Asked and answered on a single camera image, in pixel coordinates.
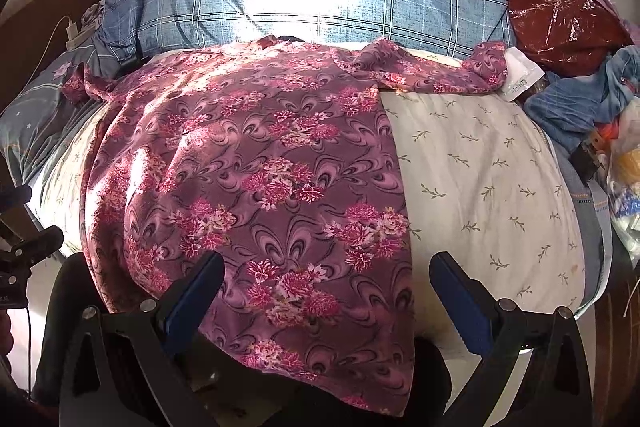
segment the hand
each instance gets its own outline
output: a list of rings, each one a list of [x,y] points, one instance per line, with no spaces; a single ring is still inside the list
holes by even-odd
[[[14,347],[11,334],[11,319],[5,310],[0,310],[0,356],[8,355]]]

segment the white bedsheet with leaf print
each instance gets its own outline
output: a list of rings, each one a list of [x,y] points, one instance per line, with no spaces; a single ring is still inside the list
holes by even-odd
[[[543,135],[497,95],[382,93],[409,219],[416,333],[446,357],[466,349],[429,282],[447,250],[495,298],[575,310],[584,254],[571,196]]]

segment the red plastic bag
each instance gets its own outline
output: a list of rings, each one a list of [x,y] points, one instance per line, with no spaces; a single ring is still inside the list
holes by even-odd
[[[595,73],[607,54],[633,44],[596,0],[509,0],[518,48],[560,76]]]

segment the purple floral garment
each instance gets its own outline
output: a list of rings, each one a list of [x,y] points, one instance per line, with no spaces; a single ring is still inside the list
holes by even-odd
[[[112,84],[79,68],[65,96],[108,104],[80,210],[108,308],[160,296],[217,250],[225,282],[200,326],[211,342],[401,415],[414,369],[412,261],[378,86],[488,92],[506,74],[503,51],[484,44],[456,69],[385,39],[358,53],[267,37],[173,55]]]

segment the screw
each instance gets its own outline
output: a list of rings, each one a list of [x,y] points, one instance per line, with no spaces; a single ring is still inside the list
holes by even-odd
[[[153,299],[145,299],[140,302],[140,311],[145,313],[151,312],[156,309],[156,301]]]
[[[570,319],[570,318],[572,318],[574,316],[574,312],[572,312],[566,306],[560,306],[558,308],[558,315],[560,315],[564,319]]]
[[[516,309],[516,303],[511,299],[500,299],[498,301],[498,306],[500,306],[501,310],[506,312],[512,312],[514,311],[514,309]]]
[[[82,318],[90,319],[91,317],[93,317],[97,313],[97,311],[98,310],[94,306],[88,306],[82,312]]]

